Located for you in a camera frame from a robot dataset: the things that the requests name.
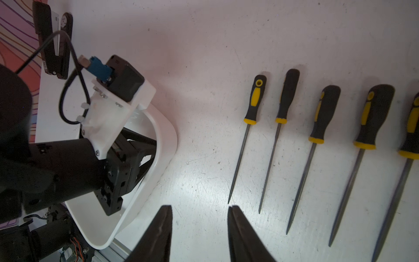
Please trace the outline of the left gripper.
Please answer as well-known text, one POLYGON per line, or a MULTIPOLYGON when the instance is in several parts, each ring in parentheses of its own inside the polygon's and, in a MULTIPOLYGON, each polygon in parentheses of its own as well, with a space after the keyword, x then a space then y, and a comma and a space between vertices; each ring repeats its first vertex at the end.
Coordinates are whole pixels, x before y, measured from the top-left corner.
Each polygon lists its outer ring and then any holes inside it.
POLYGON ((130 193, 152 166, 157 142, 124 128, 111 145, 105 161, 105 177, 95 195, 105 214, 122 209, 123 196, 130 193))

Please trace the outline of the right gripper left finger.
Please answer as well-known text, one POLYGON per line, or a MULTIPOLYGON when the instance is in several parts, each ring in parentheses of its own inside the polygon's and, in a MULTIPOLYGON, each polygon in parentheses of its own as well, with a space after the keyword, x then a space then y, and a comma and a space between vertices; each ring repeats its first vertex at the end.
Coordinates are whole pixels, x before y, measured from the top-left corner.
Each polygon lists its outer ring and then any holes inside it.
POLYGON ((163 205, 125 262, 168 262, 172 237, 172 207, 163 205))

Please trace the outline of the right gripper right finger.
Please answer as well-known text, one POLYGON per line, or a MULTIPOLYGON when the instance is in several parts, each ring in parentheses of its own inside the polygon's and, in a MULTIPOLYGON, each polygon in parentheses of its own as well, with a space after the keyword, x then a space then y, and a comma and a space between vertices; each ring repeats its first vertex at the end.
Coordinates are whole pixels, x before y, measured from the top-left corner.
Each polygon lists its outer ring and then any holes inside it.
POLYGON ((228 239, 232 262, 275 262, 239 206, 228 209, 228 239))

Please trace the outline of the black yellow file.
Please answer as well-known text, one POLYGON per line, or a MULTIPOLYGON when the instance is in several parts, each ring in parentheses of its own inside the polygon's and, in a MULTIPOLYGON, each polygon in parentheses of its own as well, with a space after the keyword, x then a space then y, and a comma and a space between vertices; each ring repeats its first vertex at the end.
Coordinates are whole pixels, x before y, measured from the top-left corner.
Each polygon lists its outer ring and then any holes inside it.
POLYGON ((311 135, 308 138, 308 140, 312 143, 312 147, 311 147, 306 165, 304 167, 304 171, 301 177, 299 188, 295 196, 294 204, 292 206, 291 214, 290 214, 287 229, 286 229, 287 235, 291 229, 292 223, 294 221, 294 218, 297 212, 297 208, 299 206, 299 202, 300 202, 304 185, 306 183, 306 179, 307 179, 310 167, 311 167, 311 162, 314 157, 316 146, 323 144, 325 141, 324 135, 325 135, 325 132, 329 123, 331 122, 335 114, 337 103, 340 97, 340 93, 341 93, 341 88, 336 85, 328 85, 322 90, 319 103, 315 112, 313 130, 311 132, 311 135))
POLYGON ((398 205, 403 195, 407 179, 415 160, 419 159, 419 94, 417 93, 412 101, 412 105, 409 111, 407 120, 407 133, 404 143, 399 148, 398 154, 406 158, 406 163, 403 168, 402 174, 400 175, 397 187, 392 196, 390 205, 388 207, 385 219, 382 223, 379 236, 377 238, 372 262, 376 262, 379 259, 380 253, 386 242, 386 238, 392 226, 393 219, 395 217, 398 205))
POLYGON ((246 113, 246 115, 243 119, 244 123, 247 124, 247 127, 246 127, 246 131, 245 131, 245 134, 244 134, 244 138, 243 138, 243 142, 242 142, 242 145, 241 145, 239 157, 238 157, 238 160, 237 160, 237 165, 236 165, 236 168, 235 168, 234 176, 233 176, 231 187, 230 187, 228 204, 230 203, 231 198, 232 198, 232 194, 234 192, 234 188, 235 188, 236 180, 237 180, 238 173, 239 173, 239 170, 240 170, 240 165, 241 165, 241 162, 242 162, 242 157, 243 157, 243 154, 244 154, 244 149, 245 149, 245 146, 246 146, 247 137, 248 137, 248 134, 249 134, 250 127, 253 126, 253 125, 256 125, 256 123, 257 123, 256 118, 257 118, 257 114, 258 114, 258 110, 259 110, 261 100, 262 100, 264 92, 265 92, 266 82, 267 82, 267 77, 265 75, 262 75, 262 74, 257 75, 254 78, 254 81, 253 81, 251 96, 250 96, 250 99, 249 99, 248 110, 247 110, 247 113, 246 113))
POLYGON ((261 210, 263 207, 264 197, 265 197, 265 193, 267 189, 267 183, 268 183, 271 168, 273 166, 272 163, 273 163, 273 158, 275 156, 275 150, 276 150, 280 130, 281 130, 282 125, 288 122, 287 115, 288 115, 289 108, 292 104, 292 101, 294 100, 299 78, 300 78, 300 71, 298 69, 289 69, 285 76, 284 85, 283 85, 283 89, 282 89, 282 93, 281 93, 280 101, 279 101, 280 102, 279 110, 278 110, 278 114, 275 120, 275 123, 277 124, 277 130, 275 134, 275 140, 272 146, 270 161, 268 164, 263 192, 261 195, 260 204, 258 208, 259 214, 261 214, 261 210))
POLYGON ((376 149, 376 137, 378 131, 384 124, 395 95, 395 88, 392 85, 380 84, 373 86, 368 93, 361 116, 361 128, 354 146, 359 149, 354 167, 348 178, 335 221, 331 230, 328 246, 331 247, 337 236, 340 224, 342 222, 345 210, 353 189, 362 158, 366 150, 376 149))

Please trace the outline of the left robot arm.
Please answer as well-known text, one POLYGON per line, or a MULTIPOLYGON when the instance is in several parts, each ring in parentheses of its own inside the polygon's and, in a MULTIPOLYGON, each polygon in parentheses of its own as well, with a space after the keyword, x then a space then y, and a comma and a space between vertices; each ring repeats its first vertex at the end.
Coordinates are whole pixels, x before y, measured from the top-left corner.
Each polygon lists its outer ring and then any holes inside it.
POLYGON ((157 142, 122 129, 105 159, 86 138, 29 143, 32 96, 25 82, 1 67, 1 222, 94 193, 105 214, 144 178, 157 142))

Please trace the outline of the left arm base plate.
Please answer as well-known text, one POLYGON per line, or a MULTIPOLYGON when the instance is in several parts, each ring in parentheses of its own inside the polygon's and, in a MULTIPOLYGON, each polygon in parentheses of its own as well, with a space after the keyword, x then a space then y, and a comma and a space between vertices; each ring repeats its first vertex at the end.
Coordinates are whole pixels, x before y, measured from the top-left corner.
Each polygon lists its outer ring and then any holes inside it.
POLYGON ((96 250, 64 205, 50 206, 46 217, 32 214, 24 221, 1 230, 2 262, 39 262, 56 251, 61 251, 60 262, 92 261, 96 250))

